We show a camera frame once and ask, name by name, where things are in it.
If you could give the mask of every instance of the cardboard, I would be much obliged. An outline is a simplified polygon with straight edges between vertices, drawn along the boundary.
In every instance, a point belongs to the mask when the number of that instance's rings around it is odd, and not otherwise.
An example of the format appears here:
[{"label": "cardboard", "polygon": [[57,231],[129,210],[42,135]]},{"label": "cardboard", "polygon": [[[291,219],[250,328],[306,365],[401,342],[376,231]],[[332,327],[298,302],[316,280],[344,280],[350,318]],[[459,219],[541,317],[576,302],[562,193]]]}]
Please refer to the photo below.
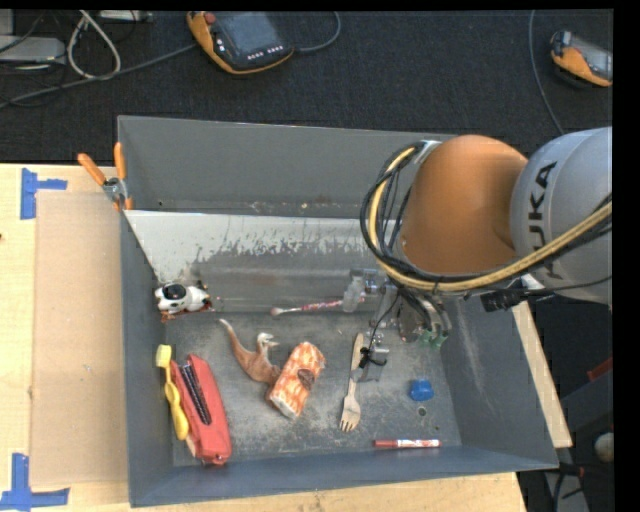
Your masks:
[{"label": "cardboard", "polygon": [[118,214],[99,188],[37,202],[30,482],[126,480]]}]

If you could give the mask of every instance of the orange handle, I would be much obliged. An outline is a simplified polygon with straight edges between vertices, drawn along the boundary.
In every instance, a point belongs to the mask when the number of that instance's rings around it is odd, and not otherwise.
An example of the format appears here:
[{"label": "orange handle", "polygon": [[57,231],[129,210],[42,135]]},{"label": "orange handle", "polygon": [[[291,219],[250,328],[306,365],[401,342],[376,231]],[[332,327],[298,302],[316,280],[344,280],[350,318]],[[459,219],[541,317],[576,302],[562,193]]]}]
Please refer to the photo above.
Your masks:
[{"label": "orange handle", "polygon": [[98,185],[103,186],[107,182],[104,173],[86,153],[78,153],[78,163],[86,169]]},{"label": "orange handle", "polygon": [[120,142],[116,142],[115,146],[113,146],[113,160],[116,164],[116,170],[118,171],[118,178],[124,180],[127,177],[127,166],[124,163],[122,144]]}]

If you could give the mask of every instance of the wooden table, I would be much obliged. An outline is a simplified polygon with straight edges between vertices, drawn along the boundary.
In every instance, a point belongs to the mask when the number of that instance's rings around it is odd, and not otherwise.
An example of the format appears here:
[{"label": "wooden table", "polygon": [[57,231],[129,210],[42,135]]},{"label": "wooden table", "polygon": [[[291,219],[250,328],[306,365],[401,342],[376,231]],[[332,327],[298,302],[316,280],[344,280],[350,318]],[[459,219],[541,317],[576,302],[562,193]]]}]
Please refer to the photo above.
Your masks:
[{"label": "wooden table", "polygon": [[[0,307],[0,490],[11,485],[9,461],[14,452],[29,455],[31,446],[31,384],[34,325],[34,262],[36,219],[20,220],[21,169],[25,166],[38,178],[61,178],[71,185],[65,193],[102,190],[80,166],[0,164],[0,262],[2,307]],[[103,168],[107,176],[115,170]],[[51,265],[60,262],[51,261]],[[551,374],[528,307],[517,306],[518,328],[529,359],[535,384],[554,445],[571,446]],[[53,490],[31,483],[33,491]],[[126,481],[68,482],[69,503],[64,510],[130,510]],[[322,490],[288,495],[232,499],[163,506],[158,510],[278,511],[468,511],[514,512],[526,507],[514,473],[455,477],[363,488]]]}]

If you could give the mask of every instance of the blue tape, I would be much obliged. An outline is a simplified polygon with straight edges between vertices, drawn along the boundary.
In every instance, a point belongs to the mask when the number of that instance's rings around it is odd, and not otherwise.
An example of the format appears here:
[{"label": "blue tape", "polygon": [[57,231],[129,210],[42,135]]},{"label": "blue tape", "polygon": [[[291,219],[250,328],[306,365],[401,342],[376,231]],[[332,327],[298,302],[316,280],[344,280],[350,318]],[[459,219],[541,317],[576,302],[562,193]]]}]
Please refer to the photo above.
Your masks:
[{"label": "blue tape", "polygon": [[67,504],[69,488],[50,492],[31,492],[29,457],[14,453],[11,462],[11,490],[2,492],[0,510],[29,512],[32,507],[55,507]]},{"label": "blue tape", "polygon": [[38,181],[38,175],[26,167],[22,168],[22,191],[20,201],[20,218],[33,219],[36,216],[36,192],[40,189],[66,190],[65,180],[48,179]]}]

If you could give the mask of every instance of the blue object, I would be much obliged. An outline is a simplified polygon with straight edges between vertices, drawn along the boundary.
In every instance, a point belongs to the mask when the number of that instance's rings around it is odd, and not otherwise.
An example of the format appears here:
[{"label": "blue object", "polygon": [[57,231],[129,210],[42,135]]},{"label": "blue object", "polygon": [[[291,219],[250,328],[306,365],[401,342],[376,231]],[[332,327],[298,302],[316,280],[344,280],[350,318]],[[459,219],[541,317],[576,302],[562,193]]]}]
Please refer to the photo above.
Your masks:
[{"label": "blue object", "polygon": [[22,191],[20,202],[20,218],[33,219],[36,216],[36,192],[40,189],[66,190],[65,180],[48,179],[38,181],[38,175],[26,167],[22,168]]},{"label": "blue object", "polygon": [[409,396],[415,400],[416,402],[424,402],[425,400],[429,400],[433,398],[435,395],[433,388],[431,387],[431,382],[427,379],[417,379],[411,383],[411,391],[409,391]]},{"label": "blue object", "polygon": [[67,504],[69,488],[51,492],[31,492],[29,457],[14,453],[11,462],[11,490],[2,492],[0,510],[29,512],[32,507],[54,507]]}]

